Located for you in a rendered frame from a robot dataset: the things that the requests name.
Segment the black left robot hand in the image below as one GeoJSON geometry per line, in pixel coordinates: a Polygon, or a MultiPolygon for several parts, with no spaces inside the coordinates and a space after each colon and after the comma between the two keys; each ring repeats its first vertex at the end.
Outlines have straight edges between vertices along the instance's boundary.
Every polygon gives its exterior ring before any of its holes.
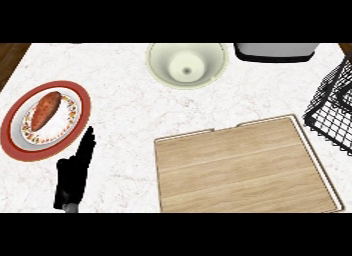
{"type": "Polygon", "coordinates": [[[78,205],[81,202],[94,145],[93,128],[88,127],[75,154],[69,158],[60,158],[56,162],[57,184],[53,208],[57,210],[63,211],[63,204],[75,203],[78,205]]]}

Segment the pale wooden tray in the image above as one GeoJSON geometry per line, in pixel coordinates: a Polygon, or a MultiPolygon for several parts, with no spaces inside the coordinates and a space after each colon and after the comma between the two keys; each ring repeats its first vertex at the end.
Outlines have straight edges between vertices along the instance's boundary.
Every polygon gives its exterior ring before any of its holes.
{"type": "Polygon", "coordinates": [[[344,209],[292,114],[153,140],[164,212],[344,209]]]}

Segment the white floral rimmed plate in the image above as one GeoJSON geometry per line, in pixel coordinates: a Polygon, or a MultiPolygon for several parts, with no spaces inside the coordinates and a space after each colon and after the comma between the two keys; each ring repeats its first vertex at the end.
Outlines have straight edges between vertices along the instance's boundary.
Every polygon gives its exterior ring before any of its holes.
{"type": "Polygon", "coordinates": [[[13,144],[26,151],[47,149],[56,145],[74,130],[81,115],[81,99],[65,87],[49,88],[24,101],[10,121],[10,138],[13,144]],[[31,131],[31,119],[40,99],[50,93],[60,93],[57,110],[38,131],[31,131]]]}

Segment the red round placemat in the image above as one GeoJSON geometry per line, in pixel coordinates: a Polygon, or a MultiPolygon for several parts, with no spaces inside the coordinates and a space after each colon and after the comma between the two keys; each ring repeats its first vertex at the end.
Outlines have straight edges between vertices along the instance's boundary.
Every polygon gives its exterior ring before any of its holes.
{"type": "Polygon", "coordinates": [[[90,97],[86,89],[71,81],[52,81],[37,86],[16,100],[4,115],[0,125],[0,146],[10,158],[32,162],[56,155],[81,136],[90,116],[90,97]],[[63,92],[77,101],[78,114],[71,130],[46,146],[31,145],[19,135],[19,119],[25,109],[34,105],[40,97],[50,91],[63,92]]]}

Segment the orange sweet potato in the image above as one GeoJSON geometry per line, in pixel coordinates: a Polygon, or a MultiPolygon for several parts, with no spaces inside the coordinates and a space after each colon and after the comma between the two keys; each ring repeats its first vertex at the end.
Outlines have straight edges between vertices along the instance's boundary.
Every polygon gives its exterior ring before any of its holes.
{"type": "Polygon", "coordinates": [[[55,115],[60,104],[60,93],[53,91],[47,93],[35,106],[35,111],[31,118],[31,131],[35,132],[46,125],[55,115]]]}

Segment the pale green round bowl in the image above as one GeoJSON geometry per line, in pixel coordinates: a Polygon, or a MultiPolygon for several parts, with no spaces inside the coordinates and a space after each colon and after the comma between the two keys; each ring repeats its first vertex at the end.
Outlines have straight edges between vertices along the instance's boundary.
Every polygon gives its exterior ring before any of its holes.
{"type": "Polygon", "coordinates": [[[227,48],[221,43],[152,43],[145,61],[159,83],[170,88],[190,90],[211,84],[223,74],[227,48]]]}

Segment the grey and black appliance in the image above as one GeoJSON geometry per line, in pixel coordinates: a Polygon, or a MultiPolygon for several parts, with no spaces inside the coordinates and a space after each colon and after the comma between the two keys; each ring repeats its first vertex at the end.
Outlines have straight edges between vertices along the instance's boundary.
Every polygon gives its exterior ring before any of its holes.
{"type": "Polygon", "coordinates": [[[310,60],[317,43],[235,43],[239,60],[260,63],[298,63],[310,60]]]}

